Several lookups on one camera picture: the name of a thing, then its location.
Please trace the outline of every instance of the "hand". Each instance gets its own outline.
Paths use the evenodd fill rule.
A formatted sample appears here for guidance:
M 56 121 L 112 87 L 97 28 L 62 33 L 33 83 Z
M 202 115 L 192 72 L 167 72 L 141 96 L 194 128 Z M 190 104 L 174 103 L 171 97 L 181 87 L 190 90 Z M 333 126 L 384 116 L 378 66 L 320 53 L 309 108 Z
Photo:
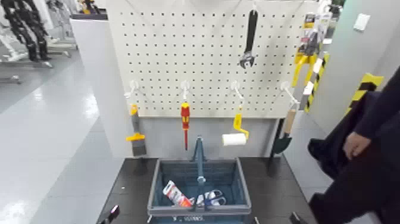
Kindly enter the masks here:
M 353 157 L 360 155 L 368 145 L 370 145 L 371 140 L 369 138 L 363 137 L 355 132 L 352 132 L 347 136 L 345 145 L 343 147 L 344 152 L 349 160 Z

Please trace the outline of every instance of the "trowel handle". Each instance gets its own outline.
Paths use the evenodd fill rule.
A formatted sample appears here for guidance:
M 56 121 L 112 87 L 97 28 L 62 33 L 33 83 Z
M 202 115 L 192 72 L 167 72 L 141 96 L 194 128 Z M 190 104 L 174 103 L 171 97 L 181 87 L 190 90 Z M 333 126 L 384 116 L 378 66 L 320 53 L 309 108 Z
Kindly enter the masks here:
M 296 110 L 294 110 L 294 109 L 291 109 L 291 110 L 289 110 L 288 112 L 287 112 L 287 115 L 286 115 L 286 124 L 285 124 L 285 129 L 284 129 L 284 132 L 285 133 L 290 133 L 290 131 L 292 130 L 292 125 L 293 125 L 293 121 L 294 121 L 294 119 L 295 119 L 295 116 L 296 116 Z

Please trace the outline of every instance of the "white pegboard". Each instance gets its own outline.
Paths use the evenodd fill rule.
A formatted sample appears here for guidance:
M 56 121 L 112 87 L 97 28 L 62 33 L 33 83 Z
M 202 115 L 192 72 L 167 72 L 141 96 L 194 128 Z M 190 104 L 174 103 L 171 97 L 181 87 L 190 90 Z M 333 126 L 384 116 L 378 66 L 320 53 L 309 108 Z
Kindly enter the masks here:
M 113 0 L 109 1 L 112 38 L 125 92 L 134 80 L 139 90 L 127 104 L 141 116 L 179 117 L 181 82 L 190 84 L 192 117 L 233 117 L 241 103 L 230 89 L 240 83 L 244 117 L 278 118 L 290 98 L 281 92 L 290 82 L 304 15 L 315 1 L 255 1 L 258 23 L 253 67 L 243 69 L 248 14 L 253 1 Z

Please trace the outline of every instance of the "black robot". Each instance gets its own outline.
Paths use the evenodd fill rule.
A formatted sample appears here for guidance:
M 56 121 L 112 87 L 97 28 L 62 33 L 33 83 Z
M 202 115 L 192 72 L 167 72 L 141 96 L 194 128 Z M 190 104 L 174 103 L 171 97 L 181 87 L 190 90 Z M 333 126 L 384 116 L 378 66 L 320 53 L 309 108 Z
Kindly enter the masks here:
M 44 61 L 49 60 L 47 41 L 45 39 L 45 36 L 48 34 L 40 20 L 39 11 L 33 1 L 0 0 L 0 3 L 5 12 L 4 17 L 10 22 L 12 33 L 21 43 L 24 43 L 28 49 L 29 59 L 31 61 L 38 61 L 38 56 L 36 53 L 36 44 L 29 35 L 24 24 L 29 26 L 36 36 L 37 45 L 39 46 L 40 59 Z

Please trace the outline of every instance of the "paint roller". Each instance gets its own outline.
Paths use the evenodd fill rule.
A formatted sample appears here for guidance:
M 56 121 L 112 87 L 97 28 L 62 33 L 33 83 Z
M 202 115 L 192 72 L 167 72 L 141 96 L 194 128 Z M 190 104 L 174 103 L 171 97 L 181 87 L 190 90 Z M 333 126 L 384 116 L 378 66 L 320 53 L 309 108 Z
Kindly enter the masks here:
M 249 132 L 242 129 L 242 107 L 239 107 L 239 112 L 235 115 L 233 120 L 233 128 L 241 133 L 232 133 L 222 135 L 222 143 L 224 146 L 231 145 L 246 145 L 249 139 Z

